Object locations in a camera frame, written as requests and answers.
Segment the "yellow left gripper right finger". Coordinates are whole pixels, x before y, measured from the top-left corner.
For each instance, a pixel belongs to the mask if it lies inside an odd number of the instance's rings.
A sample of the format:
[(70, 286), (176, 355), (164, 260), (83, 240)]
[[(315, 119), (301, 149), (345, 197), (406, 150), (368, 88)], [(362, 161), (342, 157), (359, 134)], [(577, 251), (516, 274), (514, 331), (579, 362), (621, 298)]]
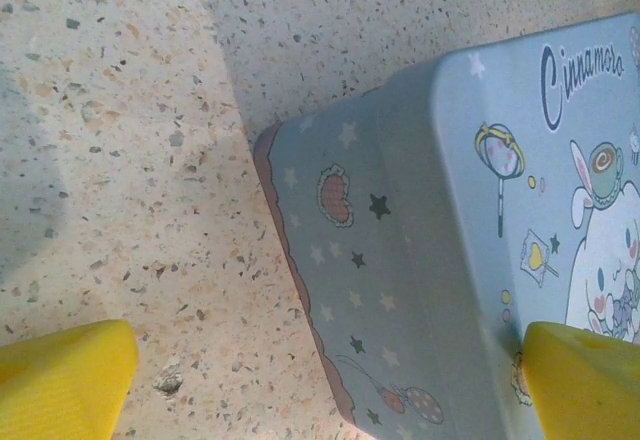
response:
[(639, 346), (552, 322), (531, 323), (523, 371), (546, 439), (639, 437)]

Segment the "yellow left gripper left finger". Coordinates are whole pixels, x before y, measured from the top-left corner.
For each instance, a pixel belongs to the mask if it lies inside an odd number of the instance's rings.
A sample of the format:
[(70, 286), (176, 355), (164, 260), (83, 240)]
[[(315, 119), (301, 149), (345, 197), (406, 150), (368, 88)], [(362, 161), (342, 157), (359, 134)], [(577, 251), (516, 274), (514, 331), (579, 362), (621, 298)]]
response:
[(104, 320), (1, 348), (3, 439), (109, 439), (138, 364), (131, 325)]

